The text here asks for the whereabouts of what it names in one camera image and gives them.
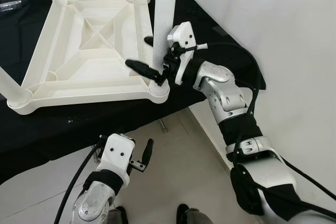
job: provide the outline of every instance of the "white pipe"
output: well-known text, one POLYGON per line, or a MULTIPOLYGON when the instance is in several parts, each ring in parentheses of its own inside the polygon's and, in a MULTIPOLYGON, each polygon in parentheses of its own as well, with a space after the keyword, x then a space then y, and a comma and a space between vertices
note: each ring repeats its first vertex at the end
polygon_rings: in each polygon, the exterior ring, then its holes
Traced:
POLYGON ((11 106, 19 106, 29 101, 32 93, 22 88, 0 67, 0 93, 11 106))
POLYGON ((153 68, 162 72, 168 51, 168 33, 173 28, 175 0, 155 0, 153 68))

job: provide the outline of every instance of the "black tablecloth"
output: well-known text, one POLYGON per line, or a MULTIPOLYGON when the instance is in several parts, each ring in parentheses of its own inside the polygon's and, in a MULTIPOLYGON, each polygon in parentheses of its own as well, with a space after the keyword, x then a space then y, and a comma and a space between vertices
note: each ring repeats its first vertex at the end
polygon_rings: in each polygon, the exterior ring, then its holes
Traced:
MULTIPOLYGON (((22 1, 20 9, 0 14, 0 66, 18 83, 23 80, 51 5, 51 0, 22 1)), ((152 26, 154 1, 149 4, 152 26)), ((194 0, 176 0, 174 23, 184 21, 192 22, 198 43, 235 42, 194 0)), ((240 80, 254 83, 255 68, 237 49, 213 48, 196 55, 230 68, 240 80)), ((24 116, 0 99, 0 183, 90 146, 100 134, 135 130, 204 99, 200 92, 172 84, 164 104, 149 100, 77 104, 40 108, 24 116)))

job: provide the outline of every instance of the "tiled floor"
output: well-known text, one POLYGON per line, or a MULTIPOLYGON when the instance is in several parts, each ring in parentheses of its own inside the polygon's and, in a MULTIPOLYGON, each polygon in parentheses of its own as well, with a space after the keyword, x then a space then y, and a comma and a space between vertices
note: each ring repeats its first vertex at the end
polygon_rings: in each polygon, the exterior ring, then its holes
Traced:
MULTIPOLYGON (((223 162, 189 109, 163 119, 168 132, 153 122, 127 135, 136 141, 133 157, 141 158, 146 142, 154 150, 145 173, 133 171, 115 205, 126 208, 130 224, 173 224, 180 203, 199 208, 215 224, 257 223, 235 199, 223 162)), ((72 176, 89 148, 29 170, 0 186, 0 224, 53 223, 72 176)), ((61 224, 68 224, 71 205, 88 174, 91 160, 73 189, 61 224)))

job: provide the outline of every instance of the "black strap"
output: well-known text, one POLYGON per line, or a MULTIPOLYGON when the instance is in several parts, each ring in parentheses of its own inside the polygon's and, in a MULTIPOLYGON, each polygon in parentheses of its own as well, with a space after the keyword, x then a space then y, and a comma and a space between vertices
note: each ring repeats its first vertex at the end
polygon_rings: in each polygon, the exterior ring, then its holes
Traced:
POLYGON ((102 182, 111 187, 114 190, 115 195, 118 194, 123 184, 122 179, 116 173, 111 172, 110 170, 101 170, 100 172, 92 172, 89 175, 89 177, 85 180, 83 189, 88 190, 93 181, 102 182))

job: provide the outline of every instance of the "white wall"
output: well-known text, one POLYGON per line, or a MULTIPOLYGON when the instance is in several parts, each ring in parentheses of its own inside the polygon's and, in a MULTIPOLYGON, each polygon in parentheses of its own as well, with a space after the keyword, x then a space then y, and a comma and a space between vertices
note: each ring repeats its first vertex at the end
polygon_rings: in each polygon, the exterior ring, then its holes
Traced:
MULTIPOLYGON (((196 1, 255 55, 267 82, 256 107, 263 133, 289 162, 336 193, 336 0, 196 1)), ((191 109, 210 129, 205 107, 191 109)), ((295 177, 303 200, 336 210, 333 200, 295 177)))

